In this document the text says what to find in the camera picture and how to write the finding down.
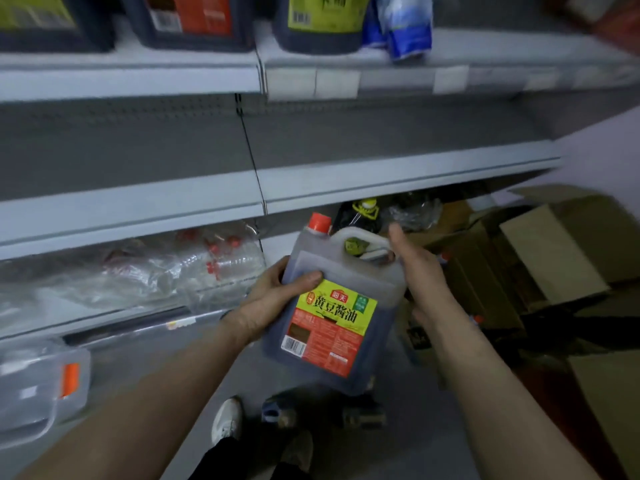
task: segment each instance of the forearm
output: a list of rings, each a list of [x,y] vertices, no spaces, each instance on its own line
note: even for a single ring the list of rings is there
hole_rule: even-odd
[[[598,478],[457,303],[444,300],[424,325],[484,478]]]
[[[234,314],[135,389],[107,402],[19,479],[160,478],[248,341]]]

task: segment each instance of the shoe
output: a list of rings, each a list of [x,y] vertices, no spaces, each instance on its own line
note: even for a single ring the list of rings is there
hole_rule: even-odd
[[[313,455],[314,439],[307,429],[303,429],[284,448],[280,461],[295,465],[304,473],[309,473]]]
[[[222,403],[211,428],[211,442],[217,445],[222,438],[240,439],[242,433],[242,404],[232,397]]]

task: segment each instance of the person's left hand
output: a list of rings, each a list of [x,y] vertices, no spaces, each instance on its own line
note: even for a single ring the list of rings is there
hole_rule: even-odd
[[[323,279],[322,272],[313,271],[283,285],[280,277],[288,262],[289,256],[284,256],[262,273],[249,296],[236,310],[237,316],[234,319],[249,342],[260,338],[260,334],[275,320],[291,298],[313,290]]]

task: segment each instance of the leg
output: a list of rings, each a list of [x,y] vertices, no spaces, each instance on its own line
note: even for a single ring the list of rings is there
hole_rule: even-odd
[[[240,444],[242,405],[226,400],[213,421],[213,448],[205,453],[189,480],[244,480],[246,459]]]
[[[304,429],[285,448],[271,480],[311,480],[309,468],[313,452],[313,438]]]

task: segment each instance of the white wall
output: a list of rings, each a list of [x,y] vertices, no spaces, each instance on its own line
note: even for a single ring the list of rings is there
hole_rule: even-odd
[[[564,165],[518,187],[562,183],[612,195],[640,219],[640,106],[556,140]],[[498,205],[515,201],[507,190],[493,194]]]

